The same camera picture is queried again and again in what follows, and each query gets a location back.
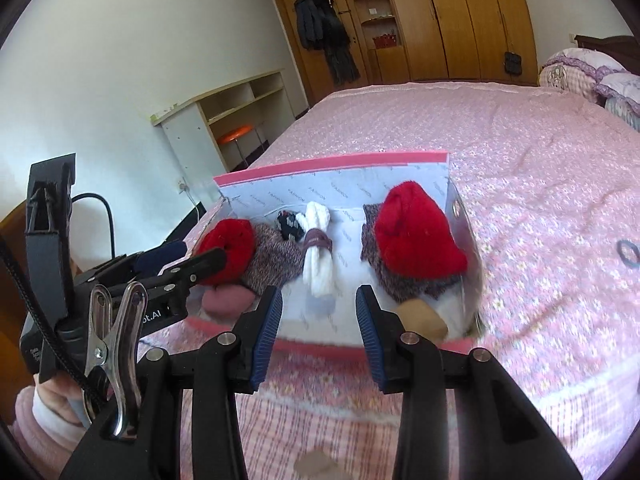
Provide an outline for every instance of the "gray sock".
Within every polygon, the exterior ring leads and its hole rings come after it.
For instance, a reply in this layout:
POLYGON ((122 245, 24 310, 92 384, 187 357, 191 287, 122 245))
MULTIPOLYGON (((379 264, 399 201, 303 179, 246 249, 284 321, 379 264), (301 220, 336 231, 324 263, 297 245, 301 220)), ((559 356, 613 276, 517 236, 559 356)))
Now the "gray sock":
POLYGON ((253 224, 255 253, 240 278, 256 294, 261 295, 269 285, 279 288, 302 274, 305 255, 292 240, 267 224, 253 224))

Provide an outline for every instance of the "pink sleeve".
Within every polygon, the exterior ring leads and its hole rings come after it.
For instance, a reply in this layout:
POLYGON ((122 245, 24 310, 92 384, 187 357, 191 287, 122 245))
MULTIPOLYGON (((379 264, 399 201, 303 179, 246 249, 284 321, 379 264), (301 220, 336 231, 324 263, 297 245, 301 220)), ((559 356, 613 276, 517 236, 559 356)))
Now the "pink sleeve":
POLYGON ((33 416, 33 393, 28 386, 15 399, 14 438, 22 452, 46 480, 56 480, 71 453, 57 444, 38 425, 33 416))

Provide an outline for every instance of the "metal screw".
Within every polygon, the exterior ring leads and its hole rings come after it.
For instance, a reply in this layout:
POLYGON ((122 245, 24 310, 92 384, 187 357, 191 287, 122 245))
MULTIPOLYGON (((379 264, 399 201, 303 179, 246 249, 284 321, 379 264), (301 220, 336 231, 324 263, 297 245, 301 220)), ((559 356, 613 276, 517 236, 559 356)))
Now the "metal screw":
POLYGON ((462 212, 462 206, 458 200, 453 201, 453 216, 455 218, 460 218, 460 213, 462 212))
POLYGON ((159 361, 160 359, 162 359, 163 355, 164 351, 161 348, 156 347, 149 350, 149 352, 145 354, 145 357, 150 361, 159 361))
POLYGON ((405 332, 400 336, 400 341, 405 345, 415 345, 420 342, 420 336, 415 332, 405 332))
POLYGON ((491 352, 485 348, 476 348, 471 355, 476 361, 480 361, 481 363, 485 363, 491 359, 491 352))
POLYGON ((236 342, 236 334, 232 332, 223 332, 218 336, 218 342, 224 346, 231 345, 236 342))

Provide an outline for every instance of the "metal clip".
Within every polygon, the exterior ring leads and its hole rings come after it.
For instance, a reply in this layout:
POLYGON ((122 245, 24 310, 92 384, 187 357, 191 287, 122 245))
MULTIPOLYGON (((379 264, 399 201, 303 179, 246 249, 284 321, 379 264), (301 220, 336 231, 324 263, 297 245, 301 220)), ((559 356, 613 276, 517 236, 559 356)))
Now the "metal clip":
MULTIPOLYGON (((120 439, 136 436, 138 410, 142 402, 136 381, 136 353, 147 302, 145 287, 140 282, 129 283, 112 325, 113 301, 107 288, 96 285, 89 301, 84 374, 88 377, 96 367, 104 371, 118 403, 118 416, 112 433, 120 439)), ((89 420, 93 421, 95 410, 86 394, 84 407, 89 420)))

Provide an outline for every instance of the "pillow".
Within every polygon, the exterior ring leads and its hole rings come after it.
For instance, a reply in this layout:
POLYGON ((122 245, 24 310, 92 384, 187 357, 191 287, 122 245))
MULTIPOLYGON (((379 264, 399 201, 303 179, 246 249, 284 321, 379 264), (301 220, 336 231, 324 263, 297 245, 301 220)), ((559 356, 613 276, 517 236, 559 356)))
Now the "pillow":
POLYGON ((610 74, 594 89, 604 97, 626 101, 633 112, 640 115, 640 76, 629 73, 610 74))
POLYGON ((565 66, 562 63, 549 65, 540 72, 538 84, 543 87, 568 90, 591 103, 600 104, 602 100, 602 97, 593 91, 596 86, 595 79, 575 66, 565 66))
POLYGON ((626 101, 612 97, 607 99, 605 108, 616 117, 625 121, 625 123, 631 126, 636 132, 640 132, 640 115, 635 114, 626 101))
POLYGON ((543 68, 556 63, 576 67, 597 82, 609 74, 626 72, 625 68, 608 54, 588 48, 566 48, 549 58, 543 68))

